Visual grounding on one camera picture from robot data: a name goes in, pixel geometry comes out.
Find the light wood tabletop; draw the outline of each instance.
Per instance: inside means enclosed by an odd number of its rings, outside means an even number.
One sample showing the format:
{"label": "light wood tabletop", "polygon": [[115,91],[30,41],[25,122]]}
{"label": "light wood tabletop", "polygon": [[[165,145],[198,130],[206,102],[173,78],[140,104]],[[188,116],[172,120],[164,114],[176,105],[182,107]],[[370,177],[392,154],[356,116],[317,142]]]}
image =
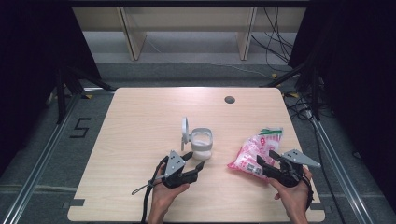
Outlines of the light wood tabletop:
{"label": "light wood tabletop", "polygon": [[[233,104],[225,102],[232,96]],[[275,88],[120,88],[116,91],[68,218],[72,221],[140,221],[146,189],[160,160],[181,151],[182,119],[190,131],[213,133],[212,157],[198,180],[177,196],[165,216],[167,222],[290,221],[276,190],[258,177],[231,170],[245,140],[267,127],[282,127],[278,153],[299,149],[287,108]],[[191,158],[184,172],[199,162]],[[314,202],[320,199],[313,184]],[[323,210],[306,212],[312,222],[325,218]]]}

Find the table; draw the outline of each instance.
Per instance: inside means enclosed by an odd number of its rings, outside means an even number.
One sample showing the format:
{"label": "table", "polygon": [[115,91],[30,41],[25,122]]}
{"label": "table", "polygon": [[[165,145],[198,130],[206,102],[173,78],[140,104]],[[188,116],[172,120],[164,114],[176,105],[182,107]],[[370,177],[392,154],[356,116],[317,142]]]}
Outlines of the table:
{"label": "table", "polygon": [[[232,96],[233,104],[225,102]],[[265,127],[283,127],[278,152],[300,145],[288,111],[275,88],[120,88],[107,111],[71,206],[73,221],[139,221],[144,190],[158,162],[170,150],[181,152],[182,118],[189,129],[206,127],[213,133],[212,158],[198,181],[179,195],[165,221],[275,222],[289,221],[276,190],[257,177],[230,170],[239,148]],[[184,171],[198,161],[190,159]],[[313,183],[315,203],[320,203]],[[323,210],[307,210],[309,221],[324,219]]]}

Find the pink plastic bag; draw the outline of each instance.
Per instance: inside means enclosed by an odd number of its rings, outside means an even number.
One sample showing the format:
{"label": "pink plastic bag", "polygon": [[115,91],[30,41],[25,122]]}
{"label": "pink plastic bag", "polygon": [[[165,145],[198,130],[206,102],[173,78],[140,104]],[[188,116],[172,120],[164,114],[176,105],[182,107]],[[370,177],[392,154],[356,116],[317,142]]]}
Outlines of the pink plastic bag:
{"label": "pink plastic bag", "polygon": [[235,161],[227,166],[230,169],[243,171],[266,180],[267,176],[262,174],[262,167],[256,162],[256,157],[259,155],[266,163],[274,165],[275,161],[269,157],[269,151],[277,151],[279,149],[282,134],[282,128],[262,129],[259,134],[245,141],[244,145],[239,149]]}

